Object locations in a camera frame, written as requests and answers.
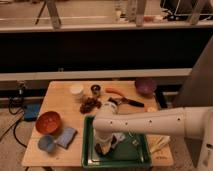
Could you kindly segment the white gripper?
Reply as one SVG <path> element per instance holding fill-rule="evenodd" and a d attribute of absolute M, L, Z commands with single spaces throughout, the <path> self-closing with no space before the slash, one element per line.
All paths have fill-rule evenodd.
<path fill-rule="evenodd" d="M 101 155 L 106 155 L 116 147 L 117 138 L 113 133 L 94 130 L 95 149 Z"/>

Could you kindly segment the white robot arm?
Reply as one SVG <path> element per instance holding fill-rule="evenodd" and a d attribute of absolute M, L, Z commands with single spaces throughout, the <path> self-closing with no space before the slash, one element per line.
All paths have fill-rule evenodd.
<path fill-rule="evenodd" d="M 213 171 L 213 107 L 179 107 L 156 112 L 119 115 L 118 107 L 107 101 L 93 120 L 102 142 L 114 132 L 182 136 L 201 139 L 197 171 Z"/>

